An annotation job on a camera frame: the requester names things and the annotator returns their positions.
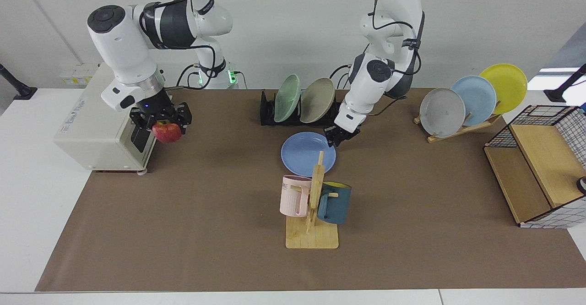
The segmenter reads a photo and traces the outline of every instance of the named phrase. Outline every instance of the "mug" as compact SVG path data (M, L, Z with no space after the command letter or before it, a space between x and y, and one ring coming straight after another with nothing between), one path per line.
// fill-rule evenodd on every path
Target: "mug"
M346 221L352 187L339 182L324 181L318 207L320 220L342 224Z
M305 217L311 179L304 176L285 175L281 188L280 211L285 216Z

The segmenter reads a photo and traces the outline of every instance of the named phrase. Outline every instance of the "blue plate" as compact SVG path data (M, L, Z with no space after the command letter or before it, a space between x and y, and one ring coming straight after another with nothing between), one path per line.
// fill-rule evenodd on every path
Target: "blue plate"
M326 137L319 133L300 132L285 140L281 159L289 171L311 178L320 151L324 151L324 166L328 172L336 161L336 149L329 147Z
M485 78L480 76L466 76L458 80L452 90L464 101L466 116L464 126L471 127L486 121L496 106L496 92Z

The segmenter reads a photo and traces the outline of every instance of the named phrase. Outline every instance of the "red apple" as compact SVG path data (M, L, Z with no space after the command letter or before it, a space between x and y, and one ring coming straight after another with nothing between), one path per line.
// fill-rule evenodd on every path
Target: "red apple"
M152 133L155 135L159 142L169 144L176 142L181 138L181 128L176 123L169 121L157 121L152 126Z

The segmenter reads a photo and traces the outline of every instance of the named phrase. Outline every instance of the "beige plate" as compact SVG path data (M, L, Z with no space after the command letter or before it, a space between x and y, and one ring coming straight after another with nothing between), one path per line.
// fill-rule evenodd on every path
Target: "beige plate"
M336 92L329 78L313 82L301 95L301 117L303 123L313 123L327 112Z

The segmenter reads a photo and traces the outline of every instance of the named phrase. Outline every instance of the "plate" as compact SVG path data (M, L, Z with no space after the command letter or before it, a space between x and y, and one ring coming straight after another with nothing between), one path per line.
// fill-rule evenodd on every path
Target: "plate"
M283 122L293 114L299 102L300 95L301 85L299 84L299 76L295 74L290 75L283 82L275 98L275 122Z
M508 63L492 65L482 71L480 76L492 84L496 91L496 101L500 101L494 108L495 114L508 113L525 99L527 77L517 66Z
M464 101L456 92L449 88L436 88L423 98L419 116L421 125L427 133L438 138L446 138L462 127L466 108Z
M324 117L333 103L336 91L329 78L320 78L313 82L301 94L301 118L303 123L313 123Z
M326 137L319 133L300 132L285 140L281 147L281 159L289 171L311 178L320 151L324 151L324 166L328 172L336 161L336 149L329 147Z
M452 86L452 90L464 101L466 116L464 126L471 127L486 121L496 106L496 92L486 78L480 76L466 76L460 78Z

